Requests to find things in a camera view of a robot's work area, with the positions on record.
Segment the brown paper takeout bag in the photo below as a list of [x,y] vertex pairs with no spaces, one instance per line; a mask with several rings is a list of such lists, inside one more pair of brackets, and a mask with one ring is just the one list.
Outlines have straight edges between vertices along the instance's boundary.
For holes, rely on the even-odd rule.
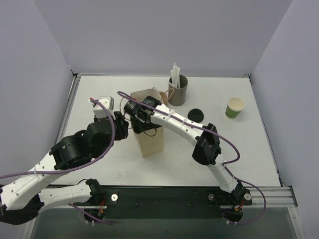
[[[155,87],[141,90],[141,91],[135,91],[130,93],[130,96],[138,101],[143,101],[145,97],[152,96],[157,100],[160,100],[165,105],[168,104],[169,99],[174,94],[175,90],[170,89],[165,92],[158,91]],[[133,119],[132,117],[129,117],[129,120],[131,122],[131,128],[133,129]],[[133,130],[135,139],[137,143],[140,146],[142,157],[147,157],[159,152],[162,152],[164,150],[164,139],[163,139],[163,128],[156,128],[147,130],[146,132],[142,133],[135,133]]]

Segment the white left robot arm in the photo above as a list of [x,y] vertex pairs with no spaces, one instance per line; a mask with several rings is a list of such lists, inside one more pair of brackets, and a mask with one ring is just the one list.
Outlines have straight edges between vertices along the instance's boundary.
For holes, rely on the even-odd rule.
[[112,118],[95,118],[94,122],[74,135],[61,139],[37,164],[48,174],[31,169],[29,175],[0,187],[0,221],[21,225],[39,213],[69,203],[98,205],[107,197],[96,179],[75,186],[49,189],[48,185],[74,169],[96,159],[111,146],[111,140],[128,136],[129,124],[120,112]]

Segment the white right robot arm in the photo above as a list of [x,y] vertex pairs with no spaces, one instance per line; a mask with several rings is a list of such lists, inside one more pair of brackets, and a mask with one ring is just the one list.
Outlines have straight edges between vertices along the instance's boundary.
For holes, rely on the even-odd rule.
[[124,112],[130,116],[136,133],[162,126],[178,134],[194,147],[192,158],[209,168],[222,191],[235,200],[244,197],[242,183],[226,168],[227,162],[217,159],[221,154],[221,139],[231,147],[235,146],[218,134],[215,125],[193,122],[151,96],[141,102],[125,94],[122,97],[128,100]]

